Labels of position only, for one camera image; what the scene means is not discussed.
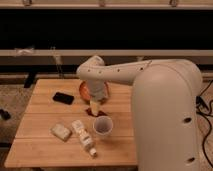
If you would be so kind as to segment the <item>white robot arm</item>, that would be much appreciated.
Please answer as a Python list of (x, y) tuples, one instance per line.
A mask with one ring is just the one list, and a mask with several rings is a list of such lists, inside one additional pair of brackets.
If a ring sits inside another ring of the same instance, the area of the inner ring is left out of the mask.
[(93, 56), (78, 67), (77, 75), (96, 100), (105, 82), (132, 87), (138, 171), (200, 171), (196, 96), (202, 75), (196, 64), (165, 59), (107, 66)]

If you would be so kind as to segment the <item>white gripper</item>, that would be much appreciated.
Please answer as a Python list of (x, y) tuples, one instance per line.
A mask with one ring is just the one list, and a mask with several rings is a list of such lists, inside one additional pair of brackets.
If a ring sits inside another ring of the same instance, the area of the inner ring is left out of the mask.
[(86, 84), (92, 99), (90, 101), (91, 112), (94, 116), (97, 116), (101, 105), (99, 101), (108, 98), (107, 87), (102, 81), (89, 80)]

